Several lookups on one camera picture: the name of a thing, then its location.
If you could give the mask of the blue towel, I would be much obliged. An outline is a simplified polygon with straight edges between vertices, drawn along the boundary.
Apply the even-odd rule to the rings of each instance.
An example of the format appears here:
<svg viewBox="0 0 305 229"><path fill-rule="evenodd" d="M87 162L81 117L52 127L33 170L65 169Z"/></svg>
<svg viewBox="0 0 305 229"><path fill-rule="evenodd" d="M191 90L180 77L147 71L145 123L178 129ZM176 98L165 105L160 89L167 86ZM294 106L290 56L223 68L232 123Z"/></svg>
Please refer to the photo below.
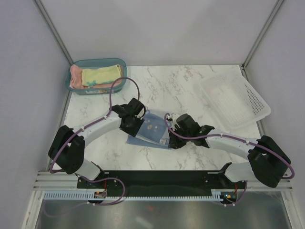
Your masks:
<svg viewBox="0 0 305 229"><path fill-rule="evenodd" d="M144 123L138 131L136 137L128 135L127 144L135 146L153 147L159 149L169 149L169 133L164 121L168 111L149 109L146 111Z"/></svg>

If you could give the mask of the yellow green towel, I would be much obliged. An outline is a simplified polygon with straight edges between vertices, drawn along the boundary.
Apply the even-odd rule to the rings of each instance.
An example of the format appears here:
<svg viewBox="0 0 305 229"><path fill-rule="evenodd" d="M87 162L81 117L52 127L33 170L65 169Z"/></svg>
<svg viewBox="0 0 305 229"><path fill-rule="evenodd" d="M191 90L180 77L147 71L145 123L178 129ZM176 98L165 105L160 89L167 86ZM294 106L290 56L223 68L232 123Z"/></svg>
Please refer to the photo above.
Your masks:
<svg viewBox="0 0 305 229"><path fill-rule="evenodd" d="M98 69L86 68L82 70L82 85L93 87L98 84L113 83L121 77L122 68L118 64Z"/></svg>

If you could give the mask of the pink towel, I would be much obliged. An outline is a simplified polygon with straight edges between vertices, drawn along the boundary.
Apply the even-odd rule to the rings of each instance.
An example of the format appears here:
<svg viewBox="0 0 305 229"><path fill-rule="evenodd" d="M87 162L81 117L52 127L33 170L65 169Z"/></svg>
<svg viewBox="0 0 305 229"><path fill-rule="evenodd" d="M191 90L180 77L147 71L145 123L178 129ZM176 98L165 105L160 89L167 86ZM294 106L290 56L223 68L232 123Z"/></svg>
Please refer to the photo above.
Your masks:
<svg viewBox="0 0 305 229"><path fill-rule="evenodd" d="M98 84L93 87L87 87L82 85L82 70L84 68L80 68L79 66L73 64L70 67L71 80L70 80L70 88L72 89L92 89L92 88L110 88L113 83L108 84ZM118 81L115 82L114 86L118 86L122 83L123 79L119 78Z"/></svg>

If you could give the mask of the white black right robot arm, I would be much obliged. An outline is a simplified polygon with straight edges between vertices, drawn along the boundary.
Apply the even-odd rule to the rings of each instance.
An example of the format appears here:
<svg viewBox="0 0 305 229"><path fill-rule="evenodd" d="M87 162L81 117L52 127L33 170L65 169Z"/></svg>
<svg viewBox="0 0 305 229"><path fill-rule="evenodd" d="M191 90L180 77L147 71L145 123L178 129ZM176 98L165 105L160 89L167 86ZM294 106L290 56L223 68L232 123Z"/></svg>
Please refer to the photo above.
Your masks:
<svg viewBox="0 0 305 229"><path fill-rule="evenodd" d="M232 153L246 160L244 163L224 165L218 176L218 183L223 188L248 180L258 180L267 187L275 188L282 179L290 180L295 176L291 160L266 135L259 139L232 135L210 125L199 125L188 114L166 113L164 122L169 133L169 148L179 149L191 142L196 146Z"/></svg>

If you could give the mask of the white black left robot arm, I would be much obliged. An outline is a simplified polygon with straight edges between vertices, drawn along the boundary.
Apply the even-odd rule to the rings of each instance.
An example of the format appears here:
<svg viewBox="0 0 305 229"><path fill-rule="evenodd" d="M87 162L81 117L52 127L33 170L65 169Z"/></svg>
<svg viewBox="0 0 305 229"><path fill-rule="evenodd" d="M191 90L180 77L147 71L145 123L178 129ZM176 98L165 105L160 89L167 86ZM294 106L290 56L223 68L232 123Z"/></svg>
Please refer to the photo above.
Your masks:
<svg viewBox="0 0 305 229"><path fill-rule="evenodd" d="M85 177L93 188L101 187L104 183L104 176L100 174L102 170L85 159L85 148L92 141L116 129L135 137L144 123L145 113L145 105L133 98L128 104L112 106L109 111L88 124L75 128L61 126L48 151L52 160L50 172L57 172L53 169L57 164L59 171Z"/></svg>

